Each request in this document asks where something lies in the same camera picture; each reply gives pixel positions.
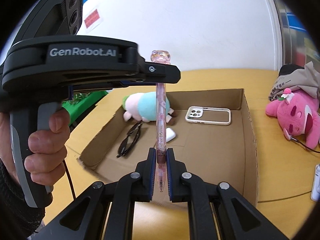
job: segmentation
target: white device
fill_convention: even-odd
[[[315,178],[313,179],[313,186],[311,191],[311,199],[318,201],[320,198],[320,164],[316,166]]]
[[[165,130],[165,135],[166,135],[166,142],[171,141],[173,138],[175,138],[176,133],[171,129],[171,128],[167,128]]]
[[[227,108],[191,106],[185,119],[187,122],[193,123],[229,125],[231,123],[231,111]]]

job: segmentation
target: human hand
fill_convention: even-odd
[[[65,173],[62,161],[67,156],[65,142],[70,136],[70,115],[62,109],[49,119],[49,131],[39,130],[29,136],[29,149],[34,153],[24,165],[31,179],[41,185],[55,184]],[[9,114],[0,113],[0,158],[10,176],[19,183],[10,143]]]

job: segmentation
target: silver screw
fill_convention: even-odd
[[[184,179],[190,179],[192,177],[192,175],[190,172],[184,172],[184,173],[182,173],[182,177]]]
[[[228,188],[230,188],[230,185],[229,185],[228,183],[226,183],[226,182],[220,183],[219,186],[220,186],[220,188],[222,188],[222,189],[228,189]]]
[[[96,181],[92,184],[93,188],[101,188],[103,183],[101,181]]]
[[[149,67],[149,71],[150,71],[150,72],[154,72],[154,71],[156,71],[156,69],[155,69],[154,66],[150,66],[150,67]]]
[[[138,179],[140,177],[140,173],[138,172],[133,172],[130,174],[130,177],[133,179]]]

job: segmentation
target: eyeglasses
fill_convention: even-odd
[[[130,128],[130,130],[127,132],[127,137],[120,144],[120,147],[118,149],[117,158],[119,158],[121,156],[126,156],[132,150],[132,148],[136,145],[137,141],[139,140],[140,134],[141,134],[141,132],[140,132],[141,126],[142,126],[142,121],[139,121],[134,126],[132,126]],[[128,140],[134,134],[135,130],[137,132],[134,135],[133,141],[127,147]]]

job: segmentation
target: yellow table surface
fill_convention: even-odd
[[[178,84],[168,84],[167,91],[244,88],[257,139],[259,198],[257,208],[288,237],[293,237],[313,208],[310,199],[314,169],[320,155],[310,153],[285,139],[276,118],[265,115],[268,94],[277,78],[276,71],[252,69],[210,69],[181,73]],[[117,89],[117,96],[144,92],[150,88]],[[112,105],[112,92],[72,132],[67,141],[66,162],[76,195],[97,180],[83,170],[77,158],[94,137],[93,131],[105,123],[93,115],[110,115],[119,105]],[[53,203],[46,209],[48,223],[72,201],[67,177],[55,184]],[[137,203],[134,215],[133,239],[188,239],[187,212],[164,208],[151,203]]]

